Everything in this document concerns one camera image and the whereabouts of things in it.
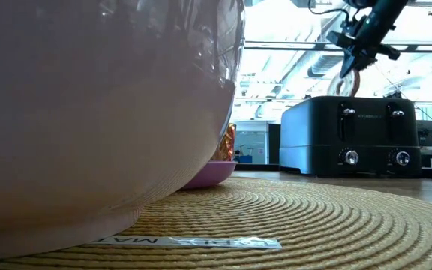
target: large bowl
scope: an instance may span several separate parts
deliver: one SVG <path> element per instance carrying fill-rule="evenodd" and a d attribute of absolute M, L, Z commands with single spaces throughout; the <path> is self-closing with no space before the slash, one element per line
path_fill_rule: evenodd
<path fill-rule="evenodd" d="M 182 190 L 214 187 L 231 176 L 236 164 L 234 161 L 209 161 Z"/>
<path fill-rule="evenodd" d="M 91 242 L 225 131 L 241 1 L 0 2 L 0 258 Z"/>

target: jute placemat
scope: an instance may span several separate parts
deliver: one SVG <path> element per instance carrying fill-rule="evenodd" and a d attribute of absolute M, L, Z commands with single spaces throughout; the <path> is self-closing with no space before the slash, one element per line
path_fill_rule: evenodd
<path fill-rule="evenodd" d="M 147 206 L 121 235 L 258 236 L 283 248 L 85 244 L 0 269 L 432 269 L 431 203 L 324 184 L 231 178 Z"/>

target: blue object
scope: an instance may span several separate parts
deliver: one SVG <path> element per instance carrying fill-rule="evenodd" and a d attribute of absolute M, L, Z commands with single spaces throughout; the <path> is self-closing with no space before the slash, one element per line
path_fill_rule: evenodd
<path fill-rule="evenodd" d="M 239 163 L 240 164 L 252 164 L 253 163 L 253 156 L 239 156 Z"/>

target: wooden table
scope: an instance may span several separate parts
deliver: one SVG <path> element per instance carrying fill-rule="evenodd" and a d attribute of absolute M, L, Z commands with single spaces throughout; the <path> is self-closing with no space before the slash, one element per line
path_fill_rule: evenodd
<path fill-rule="evenodd" d="M 371 191 L 412 197 L 432 203 L 432 179 L 311 178 L 285 172 L 234 172 L 232 176 L 362 188 Z"/>

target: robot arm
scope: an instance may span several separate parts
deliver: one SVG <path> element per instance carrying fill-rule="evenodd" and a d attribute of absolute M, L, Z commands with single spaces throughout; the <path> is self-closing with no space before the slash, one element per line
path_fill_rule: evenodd
<path fill-rule="evenodd" d="M 358 10 L 365 8 L 372 8 L 372 10 L 369 15 L 363 16 L 360 20 L 353 17 L 352 21 L 344 11 L 346 20 L 342 25 L 343 31 L 341 33 L 331 31 L 328 34 L 328 40 L 344 51 L 340 77 L 344 78 L 352 69 L 361 71 L 372 65 L 378 53 L 388 56 L 391 60 L 397 60 L 400 52 L 381 42 L 390 30 L 395 30 L 395 21 L 408 0 L 344 1 Z"/>

